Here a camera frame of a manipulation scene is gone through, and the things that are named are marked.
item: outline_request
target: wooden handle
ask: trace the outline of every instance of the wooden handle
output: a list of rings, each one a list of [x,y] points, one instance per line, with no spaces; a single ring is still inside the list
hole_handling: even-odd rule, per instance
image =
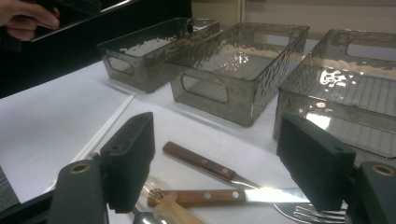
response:
[[[215,175],[225,181],[231,182],[236,172],[225,166],[222,166],[210,159],[207,159],[195,152],[189,151],[188,149],[181,147],[173,142],[167,142],[163,146],[163,152],[180,159],[190,165],[203,169],[212,175]]]
[[[246,201],[242,189],[210,189],[210,190],[161,190],[163,195],[175,192],[176,203],[181,206],[208,206],[218,204],[236,204]],[[154,207],[158,200],[148,197],[148,206]]]

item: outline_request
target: transparent gray bin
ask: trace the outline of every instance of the transparent gray bin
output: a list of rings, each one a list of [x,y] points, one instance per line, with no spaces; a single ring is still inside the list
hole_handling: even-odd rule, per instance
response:
[[[396,34],[330,30],[282,83],[281,116],[310,119],[357,151],[396,164]]]
[[[175,18],[99,44],[110,78],[147,93],[169,81],[165,59],[219,32],[219,20]]]
[[[309,27],[239,22],[169,58],[175,100],[250,126],[301,61]]]

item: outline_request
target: handle rivet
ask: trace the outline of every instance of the handle rivet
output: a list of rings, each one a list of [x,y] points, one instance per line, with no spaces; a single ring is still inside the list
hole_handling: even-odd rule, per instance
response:
[[[204,197],[205,197],[205,199],[210,199],[212,197],[212,194],[209,192],[206,192]]]
[[[234,192],[233,192],[233,197],[234,197],[234,198],[238,198],[238,197],[239,197],[239,193],[236,192],[236,191],[234,191]]]

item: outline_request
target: beige wall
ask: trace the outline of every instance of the beige wall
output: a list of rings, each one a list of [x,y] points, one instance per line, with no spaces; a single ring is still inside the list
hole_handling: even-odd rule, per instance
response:
[[[308,25],[310,38],[329,29],[396,33],[396,0],[191,0],[194,17]]]

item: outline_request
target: metal spoon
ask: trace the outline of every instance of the metal spoon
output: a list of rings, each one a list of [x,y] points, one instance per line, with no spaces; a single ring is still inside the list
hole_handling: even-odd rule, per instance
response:
[[[134,224],[166,224],[166,221],[158,219],[152,212],[140,212],[136,207],[134,213]]]

